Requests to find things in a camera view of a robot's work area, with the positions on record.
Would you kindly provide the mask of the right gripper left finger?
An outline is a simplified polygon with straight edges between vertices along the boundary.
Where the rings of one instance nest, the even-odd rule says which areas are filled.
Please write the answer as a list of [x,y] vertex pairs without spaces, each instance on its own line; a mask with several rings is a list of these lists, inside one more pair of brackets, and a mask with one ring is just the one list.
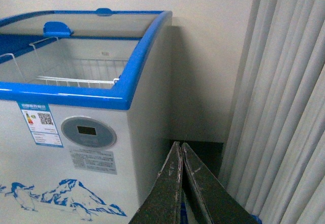
[[130,223],[180,223],[183,155],[174,142],[155,184]]

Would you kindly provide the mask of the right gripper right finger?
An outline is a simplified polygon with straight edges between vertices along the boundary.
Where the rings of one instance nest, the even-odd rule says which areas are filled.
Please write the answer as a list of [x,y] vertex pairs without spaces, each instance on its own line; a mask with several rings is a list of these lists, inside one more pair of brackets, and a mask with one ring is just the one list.
[[187,144],[183,153],[183,189],[197,223],[254,223],[254,218],[233,199]]

